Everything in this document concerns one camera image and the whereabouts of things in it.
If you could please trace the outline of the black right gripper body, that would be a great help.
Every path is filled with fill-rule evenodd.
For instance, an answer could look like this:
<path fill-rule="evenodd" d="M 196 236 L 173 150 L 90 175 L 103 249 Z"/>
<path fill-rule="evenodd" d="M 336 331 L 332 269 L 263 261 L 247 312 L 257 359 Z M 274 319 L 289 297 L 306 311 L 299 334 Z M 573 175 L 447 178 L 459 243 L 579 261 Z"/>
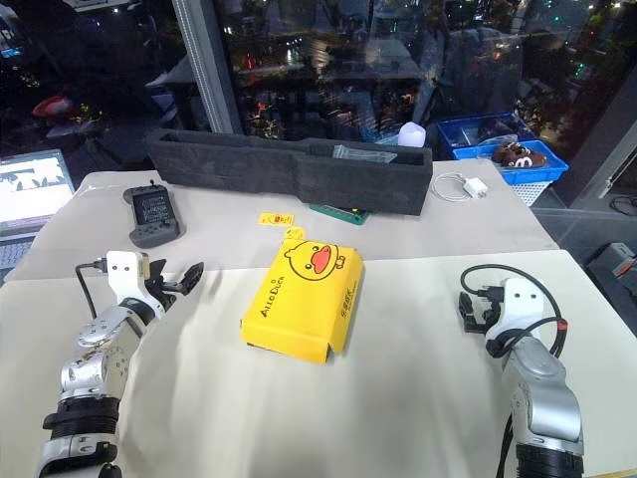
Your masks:
<path fill-rule="evenodd" d="M 484 320 L 479 323 L 473 314 L 465 316 L 465 332 L 470 334 L 484 335 L 494 325 L 494 319 L 490 315 L 484 316 Z"/>

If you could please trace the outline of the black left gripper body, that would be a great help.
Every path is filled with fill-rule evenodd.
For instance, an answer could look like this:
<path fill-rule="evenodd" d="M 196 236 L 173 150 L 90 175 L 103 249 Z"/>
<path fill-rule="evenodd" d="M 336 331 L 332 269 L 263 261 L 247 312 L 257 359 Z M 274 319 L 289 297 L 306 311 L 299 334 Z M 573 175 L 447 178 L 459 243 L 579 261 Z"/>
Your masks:
<path fill-rule="evenodd" d="M 162 276 L 147 280 L 147 292 L 163 310 L 169 310 L 172 307 L 177 295 L 187 295 L 187 290 L 181 283 L 165 282 Z"/>

